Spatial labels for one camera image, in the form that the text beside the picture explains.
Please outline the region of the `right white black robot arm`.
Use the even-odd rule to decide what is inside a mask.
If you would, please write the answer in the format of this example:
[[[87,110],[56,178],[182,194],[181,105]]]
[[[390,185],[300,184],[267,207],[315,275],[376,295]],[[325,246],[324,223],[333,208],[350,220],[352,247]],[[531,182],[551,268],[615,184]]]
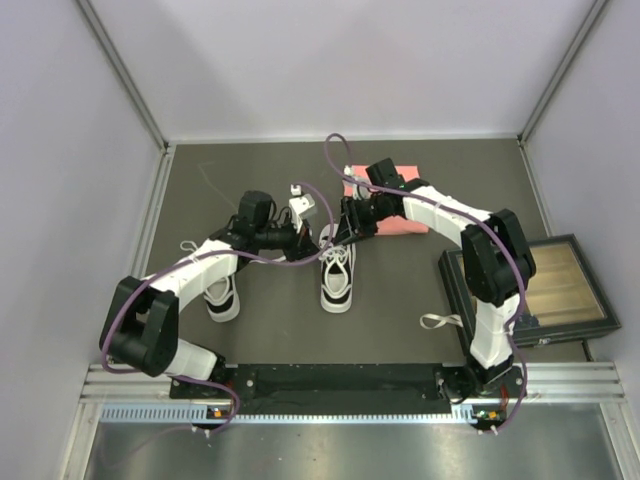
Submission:
[[[383,220],[402,217],[461,248],[466,286],[476,299],[466,380],[474,393],[492,394],[512,367],[513,324],[536,273],[517,216],[508,209],[491,213],[469,207],[420,178],[406,181],[390,159],[368,167],[366,175],[368,182],[343,175],[351,193],[341,200],[335,242],[350,245],[371,238]]]

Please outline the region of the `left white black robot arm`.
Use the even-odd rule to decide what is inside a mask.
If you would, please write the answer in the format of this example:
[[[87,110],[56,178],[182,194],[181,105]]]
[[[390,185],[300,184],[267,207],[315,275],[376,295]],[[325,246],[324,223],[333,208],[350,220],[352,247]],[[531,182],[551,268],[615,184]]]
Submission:
[[[293,186],[282,222],[272,216],[272,197],[247,191],[238,211],[193,253],[143,279],[128,276],[116,286],[99,347],[104,360],[123,372],[192,378],[205,396],[226,387],[222,357],[179,337],[181,311],[211,286],[230,279],[262,250],[279,250],[286,265],[304,265],[319,255],[310,235],[314,198]]]

